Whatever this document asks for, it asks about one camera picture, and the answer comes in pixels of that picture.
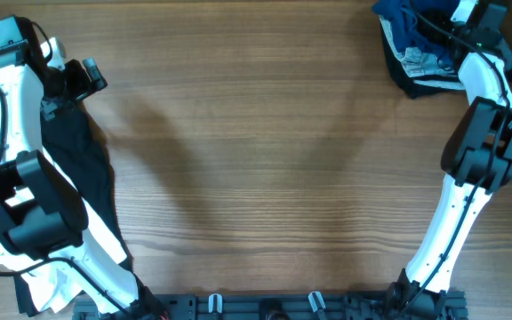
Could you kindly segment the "blue polo shirt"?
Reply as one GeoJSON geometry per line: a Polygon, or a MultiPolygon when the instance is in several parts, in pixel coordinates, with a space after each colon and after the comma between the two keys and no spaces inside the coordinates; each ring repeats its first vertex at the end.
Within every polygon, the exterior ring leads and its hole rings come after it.
{"type": "Polygon", "coordinates": [[[451,68],[448,49],[441,44],[442,34],[422,21],[413,7],[429,21],[435,15],[433,24],[437,26],[443,21],[442,29],[446,30],[459,4],[459,0],[379,0],[372,10],[384,23],[389,23],[383,30],[389,32],[388,41],[394,45],[400,59],[413,58],[419,53],[438,61],[442,67],[451,68]]]}

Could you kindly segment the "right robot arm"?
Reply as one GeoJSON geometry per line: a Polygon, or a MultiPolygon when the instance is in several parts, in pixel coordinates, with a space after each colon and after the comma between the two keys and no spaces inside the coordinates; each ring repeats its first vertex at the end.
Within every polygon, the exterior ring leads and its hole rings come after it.
{"type": "Polygon", "coordinates": [[[438,206],[419,250],[372,309],[386,319],[460,319],[452,269],[478,214],[512,180],[512,51],[505,1],[380,0],[388,72],[410,98],[462,91],[468,110],[444,146],[438,206]]]}

